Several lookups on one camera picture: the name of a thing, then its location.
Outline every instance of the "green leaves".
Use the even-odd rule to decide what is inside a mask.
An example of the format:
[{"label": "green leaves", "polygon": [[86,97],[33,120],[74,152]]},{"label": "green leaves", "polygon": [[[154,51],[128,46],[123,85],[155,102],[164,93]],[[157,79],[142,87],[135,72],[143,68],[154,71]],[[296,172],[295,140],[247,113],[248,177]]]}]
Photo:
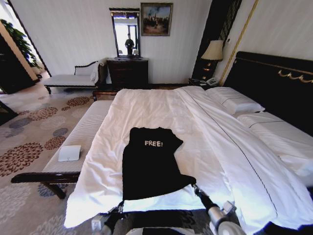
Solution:
[{"label": "green leaves", "polygon": [[31,53],[30,44],[24,39],[26,37],[25,34],[20,32],[19,30],[15,29],[12,23],[7,22],[4,19],[0,19],[1,23],[4,25],[10,36],[12,37],[13,41],[15,42],[16,46],[20,49],[21,53],[23,54],[24,58],[27,60],[28,64],[31,67],[37,67],[41,69],[36,61],[36,57],[33,53]]}]

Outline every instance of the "framed painting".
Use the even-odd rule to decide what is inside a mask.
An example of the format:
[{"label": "framed painting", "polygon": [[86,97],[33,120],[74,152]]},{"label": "framed painting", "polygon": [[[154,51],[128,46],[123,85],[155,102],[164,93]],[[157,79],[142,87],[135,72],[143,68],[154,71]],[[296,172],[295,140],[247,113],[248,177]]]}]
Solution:
[{"label": "framed painting", "polygon": [[141,35],[170,36],[172,3],[141,3]]}]

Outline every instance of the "white cushion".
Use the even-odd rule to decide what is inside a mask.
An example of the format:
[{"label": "white cushion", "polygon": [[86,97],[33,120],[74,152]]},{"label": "white cushion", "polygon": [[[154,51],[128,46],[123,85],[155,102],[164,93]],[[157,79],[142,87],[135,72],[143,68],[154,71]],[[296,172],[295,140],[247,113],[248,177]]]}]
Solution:
[{"label": "white cushion", "polygon": [[265,109],[257,102],[230,87],[215,87],[206,90],[206,93],[211,99],[223,105],[227,112],[232,115],[238,112],[254,113]]},{"label": "white cushion", "polygon": [[241,115],[237,119],[297,175],[313,176],[313,137],[267,112]]},{"label": "white cushion", "polygon": [[76,67],[75,68],[75,75],[91,75],[95,65],[97,62],[93,63],[92,65],[89,65],[88,67]]},{"label": "white cushion", "polygon": [[60,74],[43,81],[45,86],[94,86],[89,75]]}]

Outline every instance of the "dark headboard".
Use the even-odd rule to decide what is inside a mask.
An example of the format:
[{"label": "dark headboard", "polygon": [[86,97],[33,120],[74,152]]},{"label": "dark headboard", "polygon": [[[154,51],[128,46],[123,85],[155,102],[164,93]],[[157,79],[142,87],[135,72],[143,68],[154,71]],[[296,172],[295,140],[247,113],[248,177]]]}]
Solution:
[{"label": "dark headboard", "polygon": [[224,86],[313,136],[313,61],[239,51]]}]

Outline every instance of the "white pillow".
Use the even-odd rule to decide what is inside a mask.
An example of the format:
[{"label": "white pillow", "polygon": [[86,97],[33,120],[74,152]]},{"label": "white pillow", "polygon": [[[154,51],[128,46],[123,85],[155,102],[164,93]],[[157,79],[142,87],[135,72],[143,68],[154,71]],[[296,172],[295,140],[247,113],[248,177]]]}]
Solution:
[{"label": "white pillow", "polygon": [[237,119],[297,175],[313,176],[313,137],[267,112],[245,114]]},{"label": "white pillow", "polygon": [[205,92],[211,99],[223,105],[227,112],[232,115],[238,112],[260,112],[265,109],[257,102],[230,87],[214,87]]}]

